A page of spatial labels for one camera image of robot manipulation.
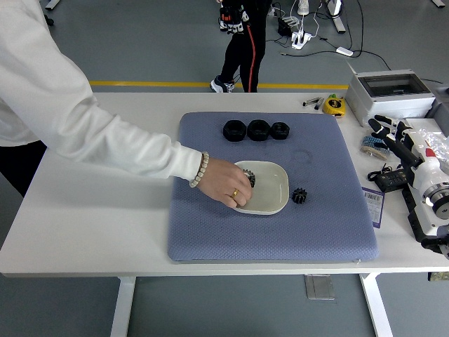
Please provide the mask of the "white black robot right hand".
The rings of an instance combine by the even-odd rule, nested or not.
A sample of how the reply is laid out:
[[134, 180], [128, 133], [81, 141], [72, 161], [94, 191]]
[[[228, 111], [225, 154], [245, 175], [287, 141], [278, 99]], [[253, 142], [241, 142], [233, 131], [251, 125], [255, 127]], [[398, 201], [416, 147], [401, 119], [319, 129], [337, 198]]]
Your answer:
[[443, 172], [430, 145], [400, 119], [375, 115], [368, 120], [372, 136], [380, 139], [399, 159], [409, 185], [429, 205], [448, 198], [448, 174]]

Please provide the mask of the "person's right hand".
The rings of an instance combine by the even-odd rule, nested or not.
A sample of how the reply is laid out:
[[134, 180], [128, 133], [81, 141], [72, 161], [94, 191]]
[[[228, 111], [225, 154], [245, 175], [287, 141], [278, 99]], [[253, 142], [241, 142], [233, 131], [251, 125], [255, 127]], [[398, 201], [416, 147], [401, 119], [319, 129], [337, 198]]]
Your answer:
[[197, 187], [229, 208], [246, 205], [253, 195], [246, 174], [238, 166], [221, 159], [209, 159]]

